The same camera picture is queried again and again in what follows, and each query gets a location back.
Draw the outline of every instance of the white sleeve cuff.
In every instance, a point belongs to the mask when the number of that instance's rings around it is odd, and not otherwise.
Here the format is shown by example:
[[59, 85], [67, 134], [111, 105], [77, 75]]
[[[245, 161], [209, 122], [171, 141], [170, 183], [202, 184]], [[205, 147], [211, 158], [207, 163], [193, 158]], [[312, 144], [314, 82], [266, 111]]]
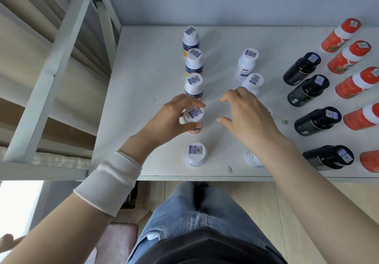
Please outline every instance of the white sleeve cuff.
[[140, 176], [142, 166], [131, 157], [113, 152], [74, 189], [80, 198], [115, 217]]

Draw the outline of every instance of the white shelf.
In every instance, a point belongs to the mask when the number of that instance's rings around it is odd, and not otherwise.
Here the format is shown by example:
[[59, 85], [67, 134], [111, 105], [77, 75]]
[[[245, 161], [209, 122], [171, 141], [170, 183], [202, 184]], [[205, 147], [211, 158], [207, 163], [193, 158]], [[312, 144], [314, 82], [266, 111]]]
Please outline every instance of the white shelf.
[[[334, 86], [354, 72], [379, 65], [377, 60], [379, 28], [362, 28], [344, 47], [358, 39], [373, 46], [372, 51], [343, 75], [329, 72], [326, 65], [336, 54], [323, 53], [320, 43], [332, 27], [199, 27], [200, 49], [204, 53], [206, 103], [205, 124], [198, 135], [187, 133], [156, 149], [146, 160], [140, 180], [230, 180], [270, 181], [265, 168], [249, 168], [244, 162], [246, 148], [220, 123], [219, 116], [230, 116], [228, 103], [220, 97], [239, 86], [233, 71], [238, 57], [248, 47], [258, 49], [260, 57], [254, 72], [265, 78], [259, 99], [273, 109], [279, 130], [293, 139], [301, 152], [323, 145], [342, 144], [356, 158], [351, 166], [323, 171], [336, 181], [379, 181], [379, 173], [365, 170], [359, 163], [363, 151], [379, 149], [379, 127], [352, 131], [343, 123], [332, 129], [303, 137], [296, 133], [294, 121], [325, 106], [334, 106], [342, 114], [379, 100], [379, 86], [355, 97], [341, 99]], [[128, 136], [138, 132], [159, 108], [184, 92], [185, 65], [182, 55], [183, 27], [123, 27], [97, 134], [91, 166], [117, 150]], [[287, 85], [284, 72], [307, 52], [319, 53], [322, 62], [314, 74], [323, 74], [330, 87], [301, 108], [287, 101], [294, 86]], [[209, 151], [206, 163], [197, 168], [184, 160], [184, 150], [193, 141], [202, 142]]]

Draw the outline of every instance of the floor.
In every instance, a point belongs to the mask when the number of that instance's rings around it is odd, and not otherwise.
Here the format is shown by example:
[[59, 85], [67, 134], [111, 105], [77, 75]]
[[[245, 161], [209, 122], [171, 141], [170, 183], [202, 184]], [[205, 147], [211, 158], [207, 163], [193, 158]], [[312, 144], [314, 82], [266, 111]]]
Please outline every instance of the floor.
[[[151, 182], [150, 198], [158, 206], [181, 181]], [[273, 182], [209, 182], [220, 186], [250, 215], [289, 264], [326, 263], [287, 206]], [[347, 197], [379, 223], [379, 185], [335, 183]], [[140, 222], [140, 231], [149, 219]]]

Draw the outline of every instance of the jeans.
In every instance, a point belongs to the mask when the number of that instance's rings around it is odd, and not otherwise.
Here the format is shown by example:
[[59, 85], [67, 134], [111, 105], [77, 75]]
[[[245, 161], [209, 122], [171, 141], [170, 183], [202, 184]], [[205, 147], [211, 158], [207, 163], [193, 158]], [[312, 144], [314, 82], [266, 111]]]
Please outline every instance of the jeans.
[[134, 264], [159, 240], [171, 239], [203, 226], [253, 243], [267, 250], [278, 263], [286, 263], [245, 210], [224, 189], [204, 188], [204, 198], [196, 210], [195, 186], [194, 182], [177, 185], [168, 199], [155, 209], [128, 258], [128, 264]]

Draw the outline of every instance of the qr code label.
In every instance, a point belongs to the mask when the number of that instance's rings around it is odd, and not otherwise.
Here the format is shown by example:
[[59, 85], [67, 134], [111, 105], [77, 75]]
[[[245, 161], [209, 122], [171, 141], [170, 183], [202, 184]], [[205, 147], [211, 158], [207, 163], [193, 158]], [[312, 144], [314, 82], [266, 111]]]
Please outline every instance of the qr code label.
[[198, 76], [194, 76], [188, 79], [189, 84], [195, 84], [200, 81], [200, 78]]
[[252, 84], [257, 84], [258, 83], [258, 80], [260, 80], [260, 76], [258, 75], [253, 75], [253, 77], [249, 80], [249, 82], [251, 82]]
[[350, 22], [350, 26], [351, 27], [357, 27], [358, 26], [358, 22], [357, 21], [351, 21]]
[[189, 154], [203, 154], [203, 147], [198, 145], [190, 145]]
[[340, 149], [338, 152], [338, 155], [342, 157], [342, 159], [346, 162], [346, 163], [349, 163], [351, 161], [353, 161], [353, 158], [350, 156], [350, 154], [347, 153], [346, 150], [344, 150], [343, 148]]
[[333, 118], [333, 119], [338, 119], [338, 113], [336, 113], [334, 111], [330, 111], [328, 109], [326, 110], [326, 116]]
[[316, 60], [318, 60], [318, 56], [315, 54], [312, 54], [310, 57], [308, 57], [308, 60], [314, 63]]
[[359, 48], [370, 47], [370, 45], [368, 44], [368, 42], [360, 42], [360, 43], [358, 43], [358, 46], [359, 46]]
[[193, 27], [190, 27], [189, 29], [187, 29], [186, 31], [185, 31], [185, 33], [187, 34], [187, 35], [190, 35], [192, 32], [194, 32], [196, 29], [194, 29]]
[[189, 53], [194, 55], [195, 57], [199, 57], [201, 55], [201, 52], [195, 49], [190, 50]]
[[247, 50], [247, 51], [245, 52], [245, 55], [255, 57], [255, 56], [257, 55], [257, 53], [254, 52], [254, 51], [249, 51], [249, 50]]
[[374, 76], [379, 76], [379, 68], [375, 68], [371, 71]]
[[189, 111], [188, 114], [191, 118], [195, 118], [196, 116], [203, 114], [203, 112], [199, 108], [195, 108]]
[[322, 85], [324, 82], [325, 78], [322, 77], [321, 75], [318, 75], [315, 79], [315, 84]]

